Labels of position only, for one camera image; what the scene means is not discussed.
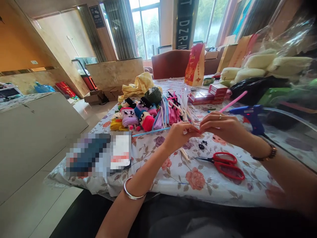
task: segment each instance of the scissors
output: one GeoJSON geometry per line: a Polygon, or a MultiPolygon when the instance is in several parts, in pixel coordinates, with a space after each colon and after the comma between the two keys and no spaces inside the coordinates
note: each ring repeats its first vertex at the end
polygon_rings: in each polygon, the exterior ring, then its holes
{"type": "Polygon", "coordinates": [[[195,159],[200,159],[213,163],[218,172],[226,177],[236,180],[245,179],[243,171],[235,166],[235,164],[237,163],[237,158],[233,154],[217,152],[214,153],[212,158],[195,157],[195,159]]]}

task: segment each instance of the blue glue gun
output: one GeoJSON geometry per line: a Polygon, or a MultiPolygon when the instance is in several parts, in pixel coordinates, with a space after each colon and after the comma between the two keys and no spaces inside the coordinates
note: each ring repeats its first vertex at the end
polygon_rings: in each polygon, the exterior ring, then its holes
{"type": "Polygon", "coordinates": [[[262,135],[264,134],[264,127],[258,118],[258,114],[263,112],[262,105],[254,105],[254,106],[244,106],[231,109],[229,113],[234,115],[242,115],[252,125],[252,134],[254,135],[262,135]]]}

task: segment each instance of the paper bag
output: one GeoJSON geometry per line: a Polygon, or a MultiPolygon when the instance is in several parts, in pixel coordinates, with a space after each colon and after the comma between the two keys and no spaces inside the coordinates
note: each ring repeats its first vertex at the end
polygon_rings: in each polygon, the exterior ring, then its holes
{"type": "Polygon", "coordinates": [[[205,73],[205,44],[198,43],[191,49],[189,62],[185,71],[185,83],[190,86],[200,86],[205,73]]]}

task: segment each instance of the tile floor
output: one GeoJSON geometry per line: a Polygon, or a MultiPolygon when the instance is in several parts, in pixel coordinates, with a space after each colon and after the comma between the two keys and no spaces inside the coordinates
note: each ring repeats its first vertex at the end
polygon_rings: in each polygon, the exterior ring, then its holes
{"type": "MultiPolygon", "coordinates": [[[[73,107],[87,121],[88,133],[116,104],[89,106],[80,100],[73,107]]],[[[66,148],[0,206],[1,238],[48,238],[67,209],[81,193],[79,188],[53,188],[43,179],[65,157],[66,148]]]]}

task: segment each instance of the sign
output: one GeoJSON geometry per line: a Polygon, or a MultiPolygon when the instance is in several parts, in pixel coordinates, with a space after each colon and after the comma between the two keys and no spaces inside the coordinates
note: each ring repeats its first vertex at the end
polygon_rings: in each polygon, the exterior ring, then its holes
{"type": "Polygon", "coordinates": [[[89,7],[96,28],[105,27],[98,5],[89,7]]]}
{"type": "Polygon", "coordinates": [[[189,50],[195,1],[178,0],[176,50],[189,50]]]}

